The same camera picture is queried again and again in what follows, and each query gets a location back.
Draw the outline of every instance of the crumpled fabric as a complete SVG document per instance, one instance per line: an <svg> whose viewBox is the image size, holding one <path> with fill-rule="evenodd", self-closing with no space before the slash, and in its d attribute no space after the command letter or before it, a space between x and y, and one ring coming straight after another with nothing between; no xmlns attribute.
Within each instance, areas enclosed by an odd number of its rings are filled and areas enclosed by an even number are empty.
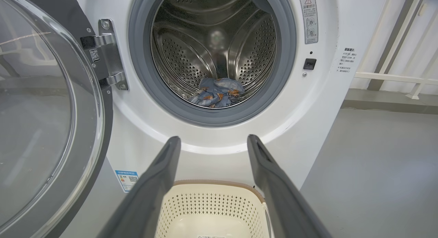
<svg viewBox="0 0 438 238"><path fill-rule="evenodd" d="M203 78L199 83L190 102L203 107L227 107L238 102L238 98L244 93L244 87L230 78Z"/></svg>

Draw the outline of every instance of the blue cloth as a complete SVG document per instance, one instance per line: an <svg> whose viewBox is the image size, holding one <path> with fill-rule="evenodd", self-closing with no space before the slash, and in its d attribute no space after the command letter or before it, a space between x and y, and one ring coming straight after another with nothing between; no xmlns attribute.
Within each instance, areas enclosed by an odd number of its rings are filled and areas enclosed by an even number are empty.
<svg viewBox="0 0 438 238"><path fill-rule="evenodd" d="M238 98L244 93L244 87L230 78L203 78L190 102L204 107L227 107L238 102Z"/></svg>

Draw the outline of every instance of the empty basket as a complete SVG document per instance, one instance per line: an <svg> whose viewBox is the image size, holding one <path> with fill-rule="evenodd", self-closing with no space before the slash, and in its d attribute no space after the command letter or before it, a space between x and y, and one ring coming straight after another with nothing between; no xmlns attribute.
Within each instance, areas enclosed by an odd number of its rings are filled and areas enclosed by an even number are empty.
<svg viewBox="0 0 438 238"><path fill-rule="evenodd" d="M266 210L244 184L178 181L163 198L155 238L270 238Z"/></svg>

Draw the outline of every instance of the stainless steel drum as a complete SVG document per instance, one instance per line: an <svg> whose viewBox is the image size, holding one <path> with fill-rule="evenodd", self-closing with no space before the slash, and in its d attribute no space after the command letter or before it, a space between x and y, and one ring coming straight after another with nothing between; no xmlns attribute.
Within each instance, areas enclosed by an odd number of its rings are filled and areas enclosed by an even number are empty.
<svg viewBox="0 0 438 238"><path fill-rule="evenodd" d="M152 56L166 85L188 100L202 78L239 81L242 102L272 71L272 15L252 0L164 0L153 24Z"/></svg>

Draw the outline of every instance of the washing machine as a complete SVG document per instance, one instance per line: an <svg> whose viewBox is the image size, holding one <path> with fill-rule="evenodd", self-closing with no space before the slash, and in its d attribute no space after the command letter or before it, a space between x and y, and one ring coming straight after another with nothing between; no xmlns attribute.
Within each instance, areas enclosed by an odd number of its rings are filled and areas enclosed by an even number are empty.
<svg viewBox="0 0 438 238"><path fill-rule="evenodd" d="M59 235L105 157L128 193L172 136L174 180L262 191L253 134L299 189L384 1L0 0L0 238ZM202 106L205 78L243 90Z"/></svg>

